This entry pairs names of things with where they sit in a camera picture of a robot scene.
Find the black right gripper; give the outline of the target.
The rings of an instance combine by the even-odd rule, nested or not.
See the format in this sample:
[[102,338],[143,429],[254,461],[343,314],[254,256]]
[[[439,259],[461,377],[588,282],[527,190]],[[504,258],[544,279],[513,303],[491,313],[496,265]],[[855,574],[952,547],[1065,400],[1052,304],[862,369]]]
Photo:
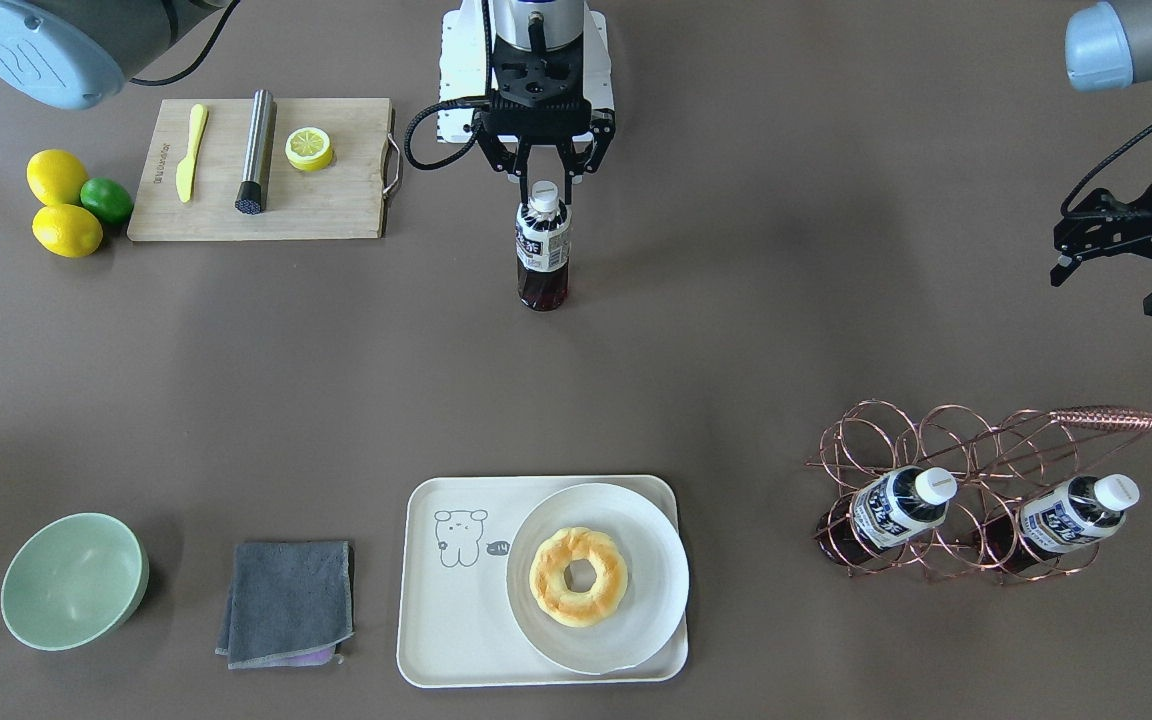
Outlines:
[[[575,40],[541,54],[517,50],[497,40],[492,55],[495,88],[486,109],[473,111],[473,141],[483,150],[490,167],[503,172],[518,185],[518,202],[529,199],[529,156],[531,138],[558,142],[558,156],[564,168],[563,202],[573,202],[573,184],[598,170],[616,132],[614,109],[593,109],[586,99],[584,41]],[[591,132],[584,149],[575,147],[576,137]],[[515,136],[509,150],[500,136]]]

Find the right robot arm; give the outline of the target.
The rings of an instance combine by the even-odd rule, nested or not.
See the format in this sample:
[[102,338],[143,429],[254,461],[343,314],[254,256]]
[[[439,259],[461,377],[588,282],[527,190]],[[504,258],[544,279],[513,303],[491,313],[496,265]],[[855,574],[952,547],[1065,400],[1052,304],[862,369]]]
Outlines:
[[[0,1],[0,78],[52,108],[88,109],[143,85],[141,71],[233,1]],[[585,1],[465,1],[445,13],[439,99],[414,118],[457,156],[529,185],[529,156],[553,147],[563,200],[598,170],[616,132],[602,14]]]

